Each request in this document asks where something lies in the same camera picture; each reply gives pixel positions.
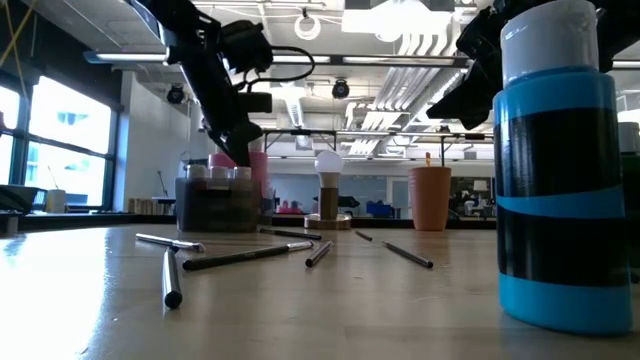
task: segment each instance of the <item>camera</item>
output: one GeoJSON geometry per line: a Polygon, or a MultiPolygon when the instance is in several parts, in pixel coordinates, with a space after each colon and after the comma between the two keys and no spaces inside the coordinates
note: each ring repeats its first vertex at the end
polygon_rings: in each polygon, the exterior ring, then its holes
{"type": "Polygon", "coordinates": [[[349,85],[347,80],[338,79],[335,85],[333,85],[333,91],[331,91],[334,99],[344,99],[349,96],[349,85]]]}
{"type": "Polygon", "coordinates": [[[184,85],[182,84],[173,84],[171,85],[171,89],[167,93],[167,101],[169,104],[179,105],[182,104],[186,99],[186,94],[184,93],[184,85]]]}

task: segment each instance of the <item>desk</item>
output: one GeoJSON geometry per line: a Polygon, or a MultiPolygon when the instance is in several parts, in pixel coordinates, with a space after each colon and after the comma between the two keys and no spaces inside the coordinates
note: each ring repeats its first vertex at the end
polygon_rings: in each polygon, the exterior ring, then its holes
{"type": "MultiPolygon", "coordinates": [[[[352,232],[313,269],[297,252],[182,274],[161,300],[175,225],[32,233],[0,240],[1,359],[637,359],[640,335],[584,338],[534,328],[498,304],[495,231],[361,230],[419,251],[425,270],[352,232]]],[[[287,242],[185,236],[221,254],[287,242]]],[[[179,253],[179,261],[189,255],[179,253]]],[[[640,286],[634,287],[640,324],[640,286]]]]}

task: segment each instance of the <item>black tape stripe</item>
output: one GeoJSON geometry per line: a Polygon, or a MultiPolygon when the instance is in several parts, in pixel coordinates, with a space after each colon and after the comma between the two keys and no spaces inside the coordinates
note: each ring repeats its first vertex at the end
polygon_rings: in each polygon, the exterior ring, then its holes
{"type": "Polygon", "coordinates": [[[607,109],[569,109],[497,126],[497,195],[558,195],[619,185],[615,120],[615,112],[607,109]]]}
{"type": "Polygon", "coordinates": [[[531,216],[498,207],[500,272],[553,284],[628,284],[623,222],[531,216]]]}

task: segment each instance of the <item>orange cup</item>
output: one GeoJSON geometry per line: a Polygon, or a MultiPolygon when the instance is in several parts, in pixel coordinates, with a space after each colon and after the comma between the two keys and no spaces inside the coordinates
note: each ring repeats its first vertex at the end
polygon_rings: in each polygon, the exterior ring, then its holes
{"type": "Polygon", "coordinates": [[[413,226],[418,231],[444,231],[449,216],[451,168],[418,167],[409,170],[413,226]]]}

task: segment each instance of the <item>white bottle cap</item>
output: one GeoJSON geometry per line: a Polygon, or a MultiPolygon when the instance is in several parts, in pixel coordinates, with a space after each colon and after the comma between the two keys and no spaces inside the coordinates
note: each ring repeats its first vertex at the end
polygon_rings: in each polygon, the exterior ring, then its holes
{"type": "Polygon", "coordinates": [[[620,152],[640,152],[640,125],[635,122],[618,123],[620,152]]]}
{"type": "Polygon", "coordinates": [[[505,87],[523,76],[566,67],[599,68],[596,9],[586,0],[536,6],[502,29],[505,87]]]}
{"type": "Polygon", "coordinates": [[[212,179],[226,179],[227,168],[224,166],[212,166],[209,168],[209,172],[212,179]]]}
{"type": "Polygon", "coordinates": [[[207,177],[206,174],[207,174],[207,168],[204,165],[187,166],[188,179],[202,179],[207,177]]]}
{"type": "Polygon", "coordinates": [[[233,178],[236,180],[251,180],[251,168],[236,166],[235,168],[233,168],[233,178]]]}

